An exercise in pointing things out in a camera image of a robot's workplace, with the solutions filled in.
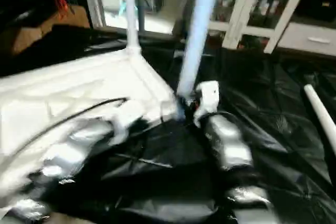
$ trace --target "white drawer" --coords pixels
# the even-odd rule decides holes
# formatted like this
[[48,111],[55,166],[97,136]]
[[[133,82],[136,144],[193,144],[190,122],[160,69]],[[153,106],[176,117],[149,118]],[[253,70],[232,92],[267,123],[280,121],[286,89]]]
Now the white drawer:
[[336,30],[290,23],[278,46],[336,56]]

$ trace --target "silver duct tape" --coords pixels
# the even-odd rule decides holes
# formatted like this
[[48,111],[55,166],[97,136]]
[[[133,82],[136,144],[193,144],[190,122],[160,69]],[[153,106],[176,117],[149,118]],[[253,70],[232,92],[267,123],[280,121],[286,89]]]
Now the silver duct tape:
[[100,119],[81,120],[66,141],[52,146],[44,156],[41,172],[53,178],[69,178],[80,171],[91,148],[113,132],[111,123]]
[[50,219],[50,209],[48,206],[32,199],[21,199],[0,220],[0,223],[41,223],[48,219]]
[[210,140],[220,169],[230,170],[236,166],[253,165],[251,151],[243,142],[239,128],[222,115],[214,115],[208,119],[205,134]]
[[233,188],[227,193],[227,198],[238,205],[262,202],[265,206],[270,206],[266,191],[256,186]]
[[277,217],[268,209],[234,210],[239,224],[278,224]]

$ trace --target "black tarp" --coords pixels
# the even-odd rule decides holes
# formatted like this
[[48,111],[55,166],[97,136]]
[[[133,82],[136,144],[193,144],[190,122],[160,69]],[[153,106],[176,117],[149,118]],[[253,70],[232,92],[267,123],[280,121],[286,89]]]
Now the black tarp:
[[[176,88],[182,61],[171,45],[143,46],[143,55]],[[281,223],[336,223],[335,157],[303,92],[312,83],[336,115],[334,66],[224,50],[202,59],[197,81],[219,81],[219,107],[235,115]],[[235,223],[205,143],[192,125],[165,122],[92,160],[47,200],[97,223]]]

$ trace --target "white pipe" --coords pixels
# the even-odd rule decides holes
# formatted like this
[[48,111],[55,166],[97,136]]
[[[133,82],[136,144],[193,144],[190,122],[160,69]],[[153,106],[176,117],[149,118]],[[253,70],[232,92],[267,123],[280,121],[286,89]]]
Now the white pipe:
[[135,0],[126,0],[127,15],[127,47],[139,48],[137,21],[135,16]]
[[336,154],[336,125],[329,115],[327,109],[321,102],[319,96],[316,94],[312,85],[305,85],[304,90],[308,96],[308,99],[315,110],[315,113],[324,129],[325,134],[329,140],[329,143]]
[[196,0],[195,2],[180,82],[177,87],[177,94],[183,97],[188,97],[194,88],[205,44],[208,22],[214,5],[215,0]]

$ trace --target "white cabinet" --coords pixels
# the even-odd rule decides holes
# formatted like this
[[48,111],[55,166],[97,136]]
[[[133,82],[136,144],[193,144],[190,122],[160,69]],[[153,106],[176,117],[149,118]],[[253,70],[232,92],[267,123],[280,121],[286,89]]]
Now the white cabinet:
[[299,0],[217,0],[209,30],[221,31],[222,46],[271,53]]

